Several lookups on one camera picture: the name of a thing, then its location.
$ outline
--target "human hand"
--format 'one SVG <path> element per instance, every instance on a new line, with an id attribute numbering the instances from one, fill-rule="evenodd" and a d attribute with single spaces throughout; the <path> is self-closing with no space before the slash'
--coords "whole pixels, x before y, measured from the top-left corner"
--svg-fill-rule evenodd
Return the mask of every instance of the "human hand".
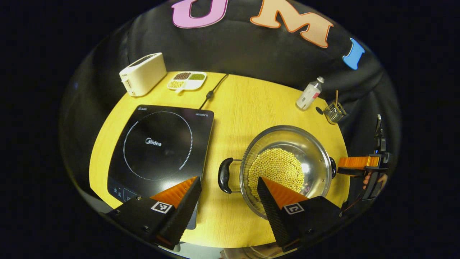
<path id="1" fill-rule="evenodd" d="M 369 182 L 369 179 L 371 178 L 371 174 L 372 174 L 372 173 L 369 173 L 369 174 L 364 178 L 364 181 L 363 181 L 362 183 L 367 184 L 367 183 Z M 380 187 L 380 190 L 383 189 L 383 187 L 385 186 L 386 180 L 388 180 L 388 175 L 386 175 L 386 174 L 383 174 L 383 175 L 380 177 L 380 179 L 377 180 L 377 182 L 382 182 L 382 181 L 383 181 L 383 182 L 382 182 L 382 186 Z"/>

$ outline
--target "midea logo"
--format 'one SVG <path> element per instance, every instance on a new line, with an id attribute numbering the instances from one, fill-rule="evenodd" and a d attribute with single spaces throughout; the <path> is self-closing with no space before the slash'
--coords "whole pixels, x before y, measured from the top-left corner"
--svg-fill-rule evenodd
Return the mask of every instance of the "midea logo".
<path id="1" fill-rule="evenodd" d="M 146 138 L 145 144 L 156 145 L 156 146 L 161 147 L 161 143 L 153 141 L 151 138 Z"/>

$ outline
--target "stainless steel pot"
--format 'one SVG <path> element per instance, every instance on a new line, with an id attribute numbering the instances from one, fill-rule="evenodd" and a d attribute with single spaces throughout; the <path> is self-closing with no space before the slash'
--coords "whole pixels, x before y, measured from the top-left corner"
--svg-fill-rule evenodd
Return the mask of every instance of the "stainless steel pot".
<path id="1" fill-rule="evenodd" d="M 337 171 L 334 159 L 328 156 L 312 134 L 289 125 L 274 126 L 259 133 L 247 147 L 243 159 L 227 158 L 222 161 L 218 172 L 220 189 L 228 194 L 241 192 L 251 210 L 267 219 L 262 203 L 251 194 L 247 175 L 257 155 L 271 148 L 282 148 L 291 152 L 301 162 L 304 173 L 304 185 L 300 190 L 302 195 L 308 198 L 326 196 Z M 229 166 L 233 161 L 241 161 L 240 191 L 232 191 L 228 186 Z"/>

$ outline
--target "plastic bottle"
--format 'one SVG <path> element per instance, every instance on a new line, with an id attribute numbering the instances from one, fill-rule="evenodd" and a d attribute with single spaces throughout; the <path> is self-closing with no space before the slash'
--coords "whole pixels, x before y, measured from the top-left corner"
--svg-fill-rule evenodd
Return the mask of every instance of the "plastic bottle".
<path id="1" fill-rule="evenodd" d="M 308 109 L 311 103 L 321 93 L 321 85 L 324 83 L 324 78 L 318 77 L 316 81 L 308 83 L 301 96 L 297 99 L 295 104 L 302 110 Z"/>

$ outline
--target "letter cutout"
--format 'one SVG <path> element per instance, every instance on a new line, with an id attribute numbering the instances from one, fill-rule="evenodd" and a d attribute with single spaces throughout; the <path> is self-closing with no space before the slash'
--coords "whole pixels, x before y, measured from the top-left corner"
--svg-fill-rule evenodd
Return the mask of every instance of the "letter cutout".
<path id="1" fill-rule="evenodd" d="M 278 13 L 289 32 L 295 32 L 308 25 L 307 30 L 300 32 L 300 35 L 317 46 L 328 47 L 329 28 L 334 25 L 312 12 L 299 14 L 286 0 L 263 0 L 259 15 L 251 17 L 251 23 L 268 28 L 280 28 L 281 24 L 276 21 Z"/>
<path id="2" fill-rule="evenodd" d="M 358 62 L 361 59 L 362 54 L 365 53 L 366 51 L 361 45 L 359 45 L 359 43 L 355 39 L 350 38 L 350 41 L 351 41 L 350 52 L 348 53 L 348 55 L 343 56 L 342 59 L 345 62 L 345 64 L 351 67 L 351 69 L 356 70 L 358 69 Z"/>
<path id="3" fill-rule="evenodd" d="M 228 0 L 212 0 L 211 10 L 206 16 L 195 18 L 190 15 L 193 2 L 198 0 L 184 0 L 171 6 L 172 23 L 179 28 L 190 29 L 206 27 L 220 21 L 227 10 Z"/>

